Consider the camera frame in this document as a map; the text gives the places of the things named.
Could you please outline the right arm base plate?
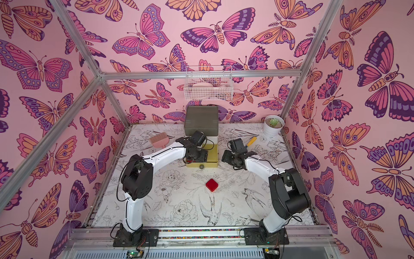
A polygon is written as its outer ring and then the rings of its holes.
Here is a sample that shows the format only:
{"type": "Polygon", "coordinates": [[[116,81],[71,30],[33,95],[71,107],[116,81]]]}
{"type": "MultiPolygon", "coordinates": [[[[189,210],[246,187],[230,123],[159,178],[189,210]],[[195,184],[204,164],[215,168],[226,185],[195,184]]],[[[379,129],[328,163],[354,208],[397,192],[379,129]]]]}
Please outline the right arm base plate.
{"type": "Polygon", "coordinates": [[[243,231],[246,245],[277,246],[290,244],[285,228],[274,233],[269,233],[264,227],[244,228],[243,231]]]}

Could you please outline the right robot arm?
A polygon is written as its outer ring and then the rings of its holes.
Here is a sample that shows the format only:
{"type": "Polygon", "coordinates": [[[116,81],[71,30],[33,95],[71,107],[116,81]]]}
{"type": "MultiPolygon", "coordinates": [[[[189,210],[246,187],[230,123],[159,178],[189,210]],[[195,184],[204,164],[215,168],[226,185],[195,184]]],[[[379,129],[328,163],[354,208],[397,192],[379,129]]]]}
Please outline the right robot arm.
{"type": "Polygon", "coordinates": [[[311,205],[311,199],[300,173],[295,168],[283,169],[260,158],[254,151],[248,151],[243,141],[230,140],[224,151],[222,162],[234,170],[245,170],[268,181],[273,210],[259,222],[251,238],[258,238],[261,243],[285,244],[285,227],[291,220],[303,222],[299,215],[311,205]]]}

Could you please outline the three-tier drawer cabinet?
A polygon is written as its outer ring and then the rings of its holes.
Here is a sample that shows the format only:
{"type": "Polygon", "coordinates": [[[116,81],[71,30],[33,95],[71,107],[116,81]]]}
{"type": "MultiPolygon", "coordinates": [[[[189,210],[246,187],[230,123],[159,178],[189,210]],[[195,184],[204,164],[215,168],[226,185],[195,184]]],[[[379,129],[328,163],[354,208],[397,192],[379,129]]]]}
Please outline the three-tier drawer cabinet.
{"type": "Polygon", "coordinates": [[[190,148],[199,148],[208,151],[207,161],[204,163],[191,163],[187,167],[199,169],[217,168],[218,158],[218,135],[219,135],[219,112],[218,107],[212,106],[189,106],[186,110],[184,122],[185,137],[189,138],[195,131],[201,131],[207,137],[207,140],[201,147],[196,147],[191,143],[190,148]]]}

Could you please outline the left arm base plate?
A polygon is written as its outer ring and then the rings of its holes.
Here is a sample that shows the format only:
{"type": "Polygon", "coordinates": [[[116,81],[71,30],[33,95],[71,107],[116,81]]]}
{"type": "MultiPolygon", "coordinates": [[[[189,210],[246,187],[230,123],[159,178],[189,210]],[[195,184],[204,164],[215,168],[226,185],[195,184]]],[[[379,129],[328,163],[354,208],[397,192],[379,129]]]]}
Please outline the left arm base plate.
{"type": "Polygon", "coordinates": [[[134,233],[118,230],[113,247],[156,247],[159,233],[159,229],[142,229],[134,233]]]}

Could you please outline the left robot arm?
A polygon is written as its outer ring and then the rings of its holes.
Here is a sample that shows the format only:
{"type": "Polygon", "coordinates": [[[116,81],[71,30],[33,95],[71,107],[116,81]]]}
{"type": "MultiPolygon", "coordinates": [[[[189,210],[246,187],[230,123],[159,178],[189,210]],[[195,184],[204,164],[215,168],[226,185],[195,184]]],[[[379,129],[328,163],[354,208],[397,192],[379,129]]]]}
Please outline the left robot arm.
{"type": "Polygon", "coordinates": [[[155,153],[130,157],[120,178],[126,202],[122,226],[128,234],[141,231],[144,198],[152,190],[155,173],[175,160],[190,164],[205,162],[208,151],[202,149],[202,146],[206,142],[207,137],[196,131],[192,136],[178,138],[155,153]]]}

